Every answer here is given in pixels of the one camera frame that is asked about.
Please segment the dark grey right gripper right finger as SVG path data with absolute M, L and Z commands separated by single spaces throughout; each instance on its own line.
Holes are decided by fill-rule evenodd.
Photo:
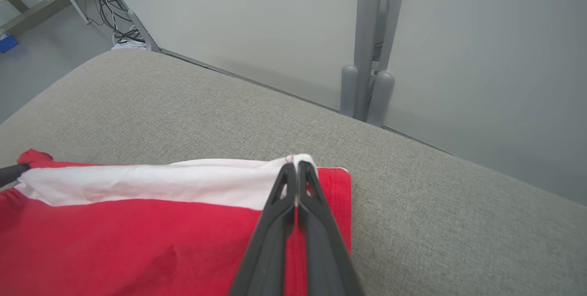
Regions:
M 298 164 L 300 228 L 305 236 L 307 296 L 365 296 L 315 167 Z

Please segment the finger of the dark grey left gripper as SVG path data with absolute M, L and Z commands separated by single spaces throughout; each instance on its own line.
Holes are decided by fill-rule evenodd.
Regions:
M 0 189 L 19 179 L 23 173 L 30 169 L 29 164 L 15 164 L 13 166 L 0 168 Z

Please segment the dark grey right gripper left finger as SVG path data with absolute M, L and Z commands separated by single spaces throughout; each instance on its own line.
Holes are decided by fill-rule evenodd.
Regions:
M 283 296 L 287 239 L 295 217 L 296 170 L 277 174 L 228 296 Z

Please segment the red white short-sleeve shirt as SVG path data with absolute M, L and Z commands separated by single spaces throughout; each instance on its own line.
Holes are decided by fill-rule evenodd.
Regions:
M 270 162 L 57 162 L 35 150 L 0 191 L 0 296 L 228 296 L 277 174 L 296 170 L 283 296 L 307 296 L 298 164 L 310 162 L 351 248 L 351 176 L 306 154 Z

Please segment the grey fabric sofa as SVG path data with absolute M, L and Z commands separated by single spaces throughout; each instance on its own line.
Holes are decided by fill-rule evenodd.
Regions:
M 0 166 L 29 148 L 106 164 L 309 154 L 352 175 L 368 295 L 587 296 L 586 206 L 164 54 L 113 50 L 57 80 L 0 123 Z

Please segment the blue box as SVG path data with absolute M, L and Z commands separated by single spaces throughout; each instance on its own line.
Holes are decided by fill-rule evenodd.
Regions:
M 0 53 L 6 53 L 13 47 L 17 46 L 18 42 L 13 35 L 8 31 L 0 28 Z

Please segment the desk with green edge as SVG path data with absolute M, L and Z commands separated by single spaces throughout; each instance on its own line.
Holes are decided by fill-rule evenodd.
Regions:
M 18 37 L 71 5 L 72 0 L 7 0 L 0 3 L 0 28 Z

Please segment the white power strip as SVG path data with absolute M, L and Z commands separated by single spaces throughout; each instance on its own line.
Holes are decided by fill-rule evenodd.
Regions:
M 118 50 L 118 49 L 141 49 L 141 50 L 145 50 L 146 49 L 146 44 L 144 42 L 139 42 L 133 39 L 129 39 L 129 40 L 124 40 L 122 42 L 119 43 L 115 43 L 115 45 L 113 45 L 113 47 L 111 47 L 111 50 Z

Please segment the grey partition post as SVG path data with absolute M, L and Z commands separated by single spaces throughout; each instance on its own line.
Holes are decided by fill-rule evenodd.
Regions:
M 384 36 L 379 64 L 375 57 L 376 23 L 381 0 L 358 0 L 354 62 L 341 70 L 340 113 L 375 127 L 382 127 L 395 85 L 389 61 L 403 0 L 386 0 Z

